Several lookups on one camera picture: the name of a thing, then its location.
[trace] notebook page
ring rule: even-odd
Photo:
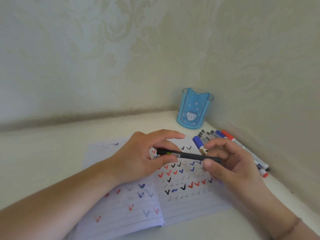
[[[84,168],[109,158],[127,139],[88,146]],[[112,239],[164,224],[154,176],[117,186],[78,222],[69,239]]]
[[[191,138],[171,139],[183,152],[200,154]],[[150,150],[157,157],[155,150]],[[221,182],[202,169],[202,161],[178,159],[156,172],[165,225],[227,210],[231,204]]]

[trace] desk surface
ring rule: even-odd
[[[0,209],[82,169],[87,145],[135,131],[177,130],[194,136],[199,130],[180,126],[176,111],[77,122],[52,127],[0,133]],[[320,218],[275,178],[268,188],[295,214],[320,234]],[[249,212],[231,208],[176,225],[139,231],[120,239],[269,239]]]

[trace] cartoon character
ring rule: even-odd
[[[187,112],[186,114],[186,119],[188,121],[193,121],[195,120],[195,118],[197,117],[197,112],[192,112],[192,110],[190,110],[189,112]]]

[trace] black pen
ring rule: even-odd
[[[157,149],[157,154],[158,155],[174,155],[176,157],[181,157],[181,158],[187,158],[187,159],[192,159],[192,160],[197,160],[197,161],[203,161],[206,158],[212,159],[213,161],[221,164],[222,159],[219,157],[214,157],[214,156],[203,156],[203,155],[198,155],[198,154],[192,154],[192,153],[186,153],[186,152],[179,152],[179,151],[173,151],[173,150],[167,150],[163,148]]]

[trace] brown string bracelet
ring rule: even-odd
[[[289,234],[291,234],[291,233],[294,231],[295,227],[296,227],[301,221],[302,221],[302,219],[297,217],[297,219],[295,220],[295,222],[293,223],[293,225],[290,226],[290,228],[289,228],[288,230],[286,230],[284,233],[282,233],[280,236],[274,238],[274,240],[281,240],[281,239],[283,239],[284,237],[286,237],[286,236],[288,236]]]

